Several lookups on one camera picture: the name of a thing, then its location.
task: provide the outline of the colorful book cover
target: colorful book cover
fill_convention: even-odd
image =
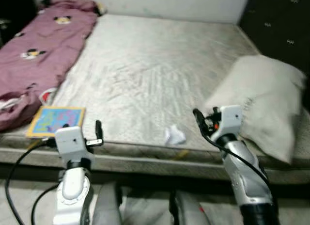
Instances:
[[[41,106],[34,116],[27,137],[53,137],[55,131],[65,124],[70,127],[81,126],[85,114],[82,107]]]

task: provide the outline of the pink blanket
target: pink blanket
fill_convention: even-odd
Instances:
[[[0,131],[30,122],[51,100],[97,12],[91,0],[44,0],[38,16],[0,49]]]

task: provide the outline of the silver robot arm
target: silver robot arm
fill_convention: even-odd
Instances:
[[[193,113],[206,140],[223,147],[221,155],[224,168],[232,181],[233,192],[243,215],[244,224],[279,225],[275,209],[276,201],[269,189],[267,176],[259,166],[256,155],[243,141],[237,140],[242,122],[241,107],[233,105],[214,108],[214,113],[206,118],[197,109],[194,109]],[[256,171],[254,172],[236,156],[228,154],[227,150],[247,161]]]
[[[93,198],[90,170],[94,163],[91,147],[103,144],[100,121],[96,121],[97,139],[85,141],[80,127],[56,131],[55,141],[66,171],[57,188],[57,210],[53,225],[88,225]]]

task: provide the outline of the white pillow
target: white pillow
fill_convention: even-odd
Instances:
[[[241,105],[240,135],[266,154],[290,163],[305,79],[301,71],[281,61],[262,55],[241,57],[206,102],[206,112],[214,106]]]

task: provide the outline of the mattress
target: mattress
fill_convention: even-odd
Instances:
[[[233,62],[258,50],[235,25],[105,15],[98,19],[79,60],[53,101],[86,107],[85,137],[102,121],[105,145],[95,149],[94,168],[227,180],[219,151],[201,136],[192,109],[202,108]],[[176,124],[182,145],[165,145]],[[0,161],[14,162],[31,142],[27,127],[1,134]],[[302,112],[291,166],[248,146],[271,182],[310,182],[310,119]],[[35,151],[25,162],[61,166],[55,151]]]

